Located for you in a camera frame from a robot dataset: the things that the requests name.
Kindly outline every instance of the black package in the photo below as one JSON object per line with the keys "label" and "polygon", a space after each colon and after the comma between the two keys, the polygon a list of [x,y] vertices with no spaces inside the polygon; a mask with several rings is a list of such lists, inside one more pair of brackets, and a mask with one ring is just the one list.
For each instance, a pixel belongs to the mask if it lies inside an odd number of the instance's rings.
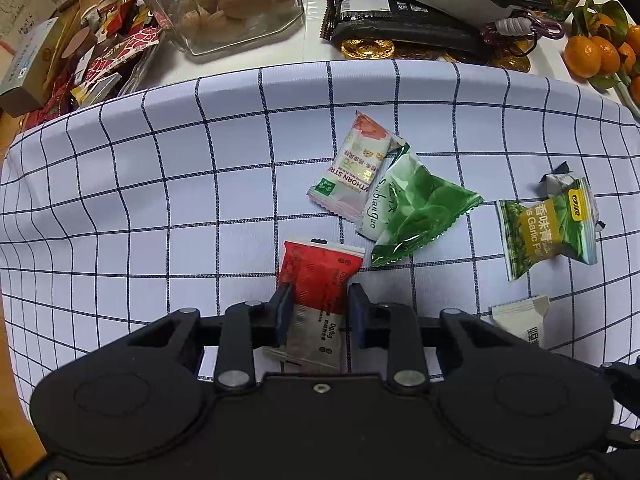
{"label": "black package", "polygon": [[344,40],[395,40],[492,56],[480,32],[444,12],[394,0],[327,0],[320,37],[337,48]]}

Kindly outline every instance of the metal screw head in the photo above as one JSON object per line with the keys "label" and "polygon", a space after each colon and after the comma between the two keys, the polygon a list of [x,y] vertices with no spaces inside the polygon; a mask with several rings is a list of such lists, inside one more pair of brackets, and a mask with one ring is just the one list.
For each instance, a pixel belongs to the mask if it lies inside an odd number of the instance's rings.
{"label": "metal screw head", "polygon": [[238,388],[249,382],[249,374],[242,370],[227,370],[218,376],[218,382],[227,388]]}
{"label": "metal screw head", "polygon": [[427,378],[417,370],[400,370],[394,375],[394,381],[407,388],[420,386]]}
{"label": "metal screw head", "polygon": [[47,480],[68,480],[62,471],[52,471],[47,475]]}
{"label": "metal screw head", "polygon": [[331,389],[331,386],[324,383],[314,384],[314,391],[318,394],[325,394]]}

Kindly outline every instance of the cardboard box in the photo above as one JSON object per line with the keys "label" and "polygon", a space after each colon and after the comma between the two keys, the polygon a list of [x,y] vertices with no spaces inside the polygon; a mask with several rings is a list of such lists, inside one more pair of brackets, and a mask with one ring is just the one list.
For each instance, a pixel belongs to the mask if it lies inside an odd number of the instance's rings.
{"label": "cardboard box", "polygon": [[39,110],[49,100],[45,81],[63,30],[62,20],[51,18],[35,27],[16,52],[0,85],[0,108],[11,117]]}

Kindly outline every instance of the screw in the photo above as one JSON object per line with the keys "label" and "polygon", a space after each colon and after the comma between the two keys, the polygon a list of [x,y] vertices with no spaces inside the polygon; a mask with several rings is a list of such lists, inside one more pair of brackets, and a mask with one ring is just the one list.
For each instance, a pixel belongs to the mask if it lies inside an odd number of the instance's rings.
{"label": "screw", "polygon": [[394,381],[407,388],[420,386],[427,378],[417,370],[400,370],[394,375]]}
{"label": "screw", "polygon": [[325,394],[331,389],[331,386],[324,383],[314,384],[314,391],[318,394]]}
{"label": "screw", "polygon": [[218,382],[227,388],[238,388],[249,382],[249,374],[242,370],[228,370],[218,376]]}

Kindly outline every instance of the checkered tablecloth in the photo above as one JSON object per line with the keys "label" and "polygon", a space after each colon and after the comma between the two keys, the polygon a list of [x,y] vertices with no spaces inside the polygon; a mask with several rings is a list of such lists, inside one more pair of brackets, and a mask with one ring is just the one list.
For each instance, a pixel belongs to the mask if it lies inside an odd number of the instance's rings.
{"label": "checkered tablecloth", "polygon": [[[311,203],[356,110],[406,138],[430,171],[485,202],[411,258],[372,269],[372,243]],[[266,300],[287,237],[367,249],[375,301],[425,316],[551,297],[552,349],[592,364],[640,352],[640,132],[631,113],[573,84],[424,61],[276,66],[155,88],[18,136],[0,181],[0,279],[26,404],[44,374],[195,306]],[[606,229],[597,265],[564,256],[507,281],[495,202],[535,203],[563,161],[585,174]],[[382,351],[344,341],[344,370]],[[430,372],[440,369],[427,350]],[[200,375],[212,375],[208,349]],[[278,370],[256,352],[258,371]],[[619,420],[628,413],[620,412]]]}

